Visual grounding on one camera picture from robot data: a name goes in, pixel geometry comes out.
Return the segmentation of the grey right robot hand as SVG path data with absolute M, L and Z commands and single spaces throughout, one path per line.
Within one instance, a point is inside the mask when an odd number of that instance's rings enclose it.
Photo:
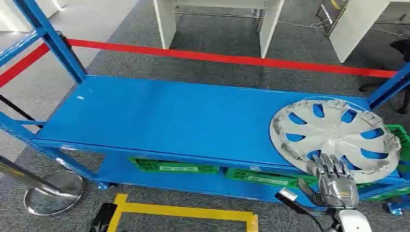
M 298 178 L 297 185 L 307 198 L 316 206 L 355 209 L 359 203 L 359 194 L 355 180 L 345 163 L 335 155 L 322 153 L 313 156 L 316 162 L 318 192 Z

